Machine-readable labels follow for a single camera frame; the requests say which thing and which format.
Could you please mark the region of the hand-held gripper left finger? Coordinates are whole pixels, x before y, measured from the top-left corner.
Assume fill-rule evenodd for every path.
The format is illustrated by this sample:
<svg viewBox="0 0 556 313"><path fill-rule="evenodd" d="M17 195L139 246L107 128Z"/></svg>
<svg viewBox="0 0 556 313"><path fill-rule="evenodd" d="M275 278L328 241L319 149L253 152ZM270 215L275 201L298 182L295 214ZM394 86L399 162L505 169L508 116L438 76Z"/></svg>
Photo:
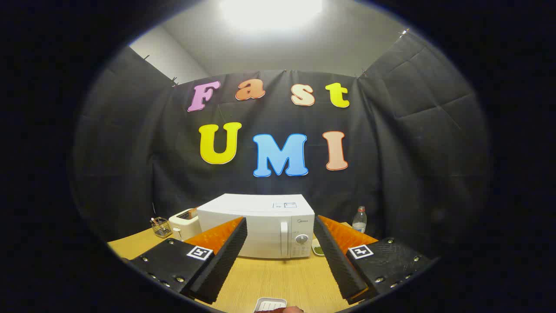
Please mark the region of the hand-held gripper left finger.
<svg viewBox="0 0 556 313"><path fill-rule="evenodd" d="M129 266L165 289L211 304L247 236L247 220L240 216L188 240L166 239L129 260Z"/></svg>

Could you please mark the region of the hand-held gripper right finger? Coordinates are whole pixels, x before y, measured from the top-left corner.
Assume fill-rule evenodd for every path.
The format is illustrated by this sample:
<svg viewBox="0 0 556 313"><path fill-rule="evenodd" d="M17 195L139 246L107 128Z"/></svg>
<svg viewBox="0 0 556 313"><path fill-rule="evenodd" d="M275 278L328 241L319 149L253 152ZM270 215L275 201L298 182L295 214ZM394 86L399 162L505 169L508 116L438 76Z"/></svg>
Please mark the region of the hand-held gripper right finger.
<svg viewBox="0 0 556 313"><path fill-rule="evenodd" d="M321 215L314 235L349 304L391 293L437 261L392 236L377 240Z"/></svg>

